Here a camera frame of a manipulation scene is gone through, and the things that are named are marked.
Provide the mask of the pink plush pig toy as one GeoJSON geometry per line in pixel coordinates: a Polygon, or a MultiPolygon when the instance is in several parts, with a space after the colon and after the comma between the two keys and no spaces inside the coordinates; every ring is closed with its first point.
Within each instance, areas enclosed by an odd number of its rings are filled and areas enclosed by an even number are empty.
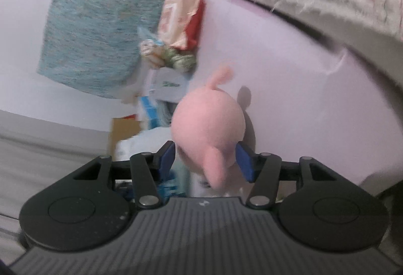
{"type": "Polygon", "coordinates": [[[232,78],[231,67],[216,69],[203,86],[181,99],[171,122],[179,157],[214,190],[224,187],[229,168],[235,163],[236,145],[246,131],[243,109],[219,87],[232,78]]]}

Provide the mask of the white yogurt cup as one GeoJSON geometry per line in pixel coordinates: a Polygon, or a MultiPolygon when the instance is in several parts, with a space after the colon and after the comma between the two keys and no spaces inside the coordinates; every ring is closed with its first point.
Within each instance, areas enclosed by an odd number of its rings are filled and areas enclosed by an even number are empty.
{"type": "Polygon", "coordinates": [[[179,103],[188,89],[188,77],[173,68],[154,70],[150,80],[148,95],[154,100],[179,103]]]}

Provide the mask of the clear snack bag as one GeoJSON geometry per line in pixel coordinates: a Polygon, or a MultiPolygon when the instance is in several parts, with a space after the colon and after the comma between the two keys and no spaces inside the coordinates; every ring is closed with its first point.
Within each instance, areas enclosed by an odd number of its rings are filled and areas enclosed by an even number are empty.
{"type": "Polygon", "coordinates": [[[196,66],[196,56],[192,53],[169,47],[145,27],[138,27],[140,39],[139,54],[153,69],[172,68],[180,73],[191,73],[196,66]]]}

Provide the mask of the red wet wipes pack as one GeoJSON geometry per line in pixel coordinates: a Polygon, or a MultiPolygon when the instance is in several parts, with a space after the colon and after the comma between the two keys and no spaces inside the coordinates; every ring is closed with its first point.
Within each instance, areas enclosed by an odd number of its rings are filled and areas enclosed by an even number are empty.
{"type": "Polygon", "coordinates": [[[194,50],[198,45],[204,8],[204,0],[165,0],[157,29],[158,38],[177,50],[194,50]]]}

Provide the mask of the blue white tissue pack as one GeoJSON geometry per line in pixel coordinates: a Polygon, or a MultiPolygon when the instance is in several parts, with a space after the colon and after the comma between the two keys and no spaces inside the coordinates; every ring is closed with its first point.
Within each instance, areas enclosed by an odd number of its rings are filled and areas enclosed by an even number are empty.
{"type": "MultiPolygon", "coordinates": [[[[141,133],[148,134],[152,143],[155,143],[156,148],[159,149],[163,144],[172,139],[170,124],[176,104],[153,100],[149,96],[143,96],[139,101],[141,106],[141,116],[139,116],[139,119],[141,119],[143,129],[141,133]]],[[[178,178],[174,164],[166,180],[157,185],[157,189],[164,199],[176,196],[182,192],[180,189],[180,179],[178,178]]]]}

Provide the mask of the brown cardboard box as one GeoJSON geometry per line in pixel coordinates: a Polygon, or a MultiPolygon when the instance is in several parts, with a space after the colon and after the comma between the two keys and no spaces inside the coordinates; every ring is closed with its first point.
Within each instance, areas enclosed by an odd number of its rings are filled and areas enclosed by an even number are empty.
{"type": "Polygon", "coordinates": [[[141,131],[141,124],[137,120],[135,114],[126,117],[117,117],[111,120],[110,133],[109,133],[109,154],[112,159],[116,157],[117,143],[122,140],[131,138],[141,131]]]}

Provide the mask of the pink play mat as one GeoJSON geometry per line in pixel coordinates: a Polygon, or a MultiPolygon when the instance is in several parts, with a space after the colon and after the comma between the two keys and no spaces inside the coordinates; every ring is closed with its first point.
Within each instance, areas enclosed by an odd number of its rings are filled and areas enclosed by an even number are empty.
{"type": "Polygon", "coordinates": [[[247,141],[284,160],[313,156],[371,194],[402,181],[402,91],[361,57],[245,0],[205,0],[201,87],[222,64],[223,89],[246,112],[247,141]]]}

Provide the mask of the teal patterned wall cloth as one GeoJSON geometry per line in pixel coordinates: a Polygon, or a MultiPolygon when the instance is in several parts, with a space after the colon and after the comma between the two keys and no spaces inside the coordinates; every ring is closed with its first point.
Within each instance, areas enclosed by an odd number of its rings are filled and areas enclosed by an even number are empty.
{"type": "Polygon", "coordinates": [[[140,66],[138,28],[152,31],[162,0],[51,0],[37,72],[99,96],[117,92],[140,66]]]}

